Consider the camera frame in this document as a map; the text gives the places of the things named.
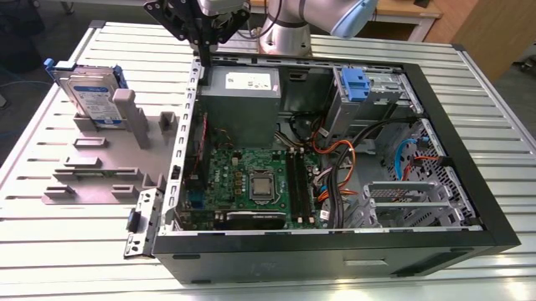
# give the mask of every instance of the wooden cabinet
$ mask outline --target wooden cabinet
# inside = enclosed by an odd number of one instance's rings
[[[536,40],[536,1],[435,0],[443,11],[426,42],[462,44],[495,81]]]

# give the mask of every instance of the slotted aluminum worktable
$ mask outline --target slotted aluminum worktable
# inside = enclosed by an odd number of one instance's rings
[[[255,53],[257,45],[236,38],[221,49]],[[156,301],[214,300],[214,295],[218,300],[536,298],[535,141],[468,55],[451,45],[331,36],[313,37],[313,55],[422,65],[523,245],[422,278],[185,287],[157,260],[122,259],[133,206],[42,204],[51,171],[78,133],[75,107],[55,85],[0,169],[0,296]],[[181,113],[192,49],[161,26],[107,23],[90,28],[71,59],[89,65],[118,63],[146,115]]]

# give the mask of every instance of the metal bracket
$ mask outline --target metal bracket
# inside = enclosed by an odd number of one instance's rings
[[[154,258],[153,246],[158,233],[162,203],[164,193],[157,188],[141,192],[137,207],[129,216],[125,259]]]

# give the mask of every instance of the sticker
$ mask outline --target sticker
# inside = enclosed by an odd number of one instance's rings
[[[272,90],[271,74],[230,72],[226,74],[226,89]]]
[[[321,127],[321,128],[319,129],[319,132],[320,132],[320,134],[321,134],[323,136],[328,137],[329,132],[324,129],[324,127]]]
[[[321,210],[321,211],[320,211],[320,219],[321,219],[323,221],[329,220],[329,211],[327,211],[327,210]]]
[[[122,117],[118,107],[111,103],[111,93],[107,87],[74,86],[77,99],[90,118],[101,125],[114,126]]]

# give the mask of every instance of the wooden desk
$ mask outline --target wooden desk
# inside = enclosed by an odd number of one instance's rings
[[[252,0],[252,12],[264,13],[264,0]],[[377,14],[375,18],[377,22],[415,25],[408,38],[412,42],[423,42],[436,19],[443,16],[434,1],[427,8],[422,8],[414,4],[414,0],[380,0]]]

